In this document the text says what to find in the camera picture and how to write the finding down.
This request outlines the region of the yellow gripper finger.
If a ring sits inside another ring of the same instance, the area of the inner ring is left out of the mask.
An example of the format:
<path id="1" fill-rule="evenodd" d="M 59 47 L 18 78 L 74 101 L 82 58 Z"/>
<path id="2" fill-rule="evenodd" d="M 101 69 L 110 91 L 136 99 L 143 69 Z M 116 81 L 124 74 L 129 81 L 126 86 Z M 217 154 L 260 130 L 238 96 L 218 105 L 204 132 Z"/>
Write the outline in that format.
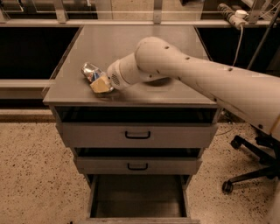
<path id="1" fill-rule="evenodd" d="M 90 87 L 97 94 L 108 93 L 114 89 L 107 75 L 92 77 Z"/>

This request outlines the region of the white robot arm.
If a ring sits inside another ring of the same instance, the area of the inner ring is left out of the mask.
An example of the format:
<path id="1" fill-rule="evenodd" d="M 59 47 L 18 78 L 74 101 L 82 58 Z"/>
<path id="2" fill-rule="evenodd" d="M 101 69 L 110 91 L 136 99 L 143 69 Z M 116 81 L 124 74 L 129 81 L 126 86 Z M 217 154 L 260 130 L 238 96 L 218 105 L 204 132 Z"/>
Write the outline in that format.
<path id="1" fill-rule="evenodd" d="M 280 140 L 280 78 L 191 57 L 161 38 L 142 39 L 133 53 L 95 75 L 90 87 L 106 93 L 165 77 L 181 81 Z"/>

